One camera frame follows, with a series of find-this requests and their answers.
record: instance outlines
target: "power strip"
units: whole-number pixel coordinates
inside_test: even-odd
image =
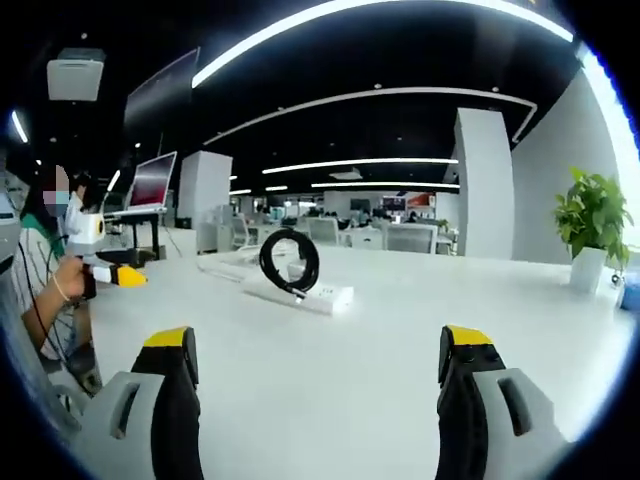
[[[249,295],[323,315],[335,315],[348,309],[354,294],[353,287],[336,287],[317,282],[306,292],[305,298],[298,298],[276,287],[262,272],[246,278],[241,285],[242,290]]]

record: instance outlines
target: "black ceiling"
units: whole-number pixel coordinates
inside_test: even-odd
[[[2,108],[21,109],[31,140],[26,147],[11,144],[15,158],[29,168],[29,159],[40,158],[109,177],[126,151],[137,160],[154,156],[157,138],[139,139],[139,150],[124,139],[128,93],[192,48],[202,48],[199,64],[204,66],[261,28],[319,3],[183,1],[151,8],[134,1],[126,10],[101,5],[94,12],[86,5],[63,9],[21,2],[24,11],[16,14],[16,22],[23,21],[24,29],[2,34],[14,67]],[[513,3],[562,24],[545,2]],[[84,40],[82,33],[87,33]],[[99,47],[107,55],[95,103],[47,99],[47,61],[73,46]],[[206,147],[203,143],[279,108],[374,90],[375,84],[381,90],[490,92],[498,87],[502,94],[538,105],[526,135],[575,75],[573,52],[571,44],[539,26],[476,6],[406,1],[353,8],[284,32],[223,67],[194,90],[179,126],[164,132],[163,149],[185,155],[206,148],[230,155],[239,177],[233,188],[256,192],[268,185],[308,191],[310,183],[332,181],[326,169],[262,175],[269,167],[376,157],[449,158],[456,108],[502,111],[510,137],[530,109],[469,95],[380,95],[287,113]],[[367,181],[440,182],[445,166],[376,165],[360,171]]]

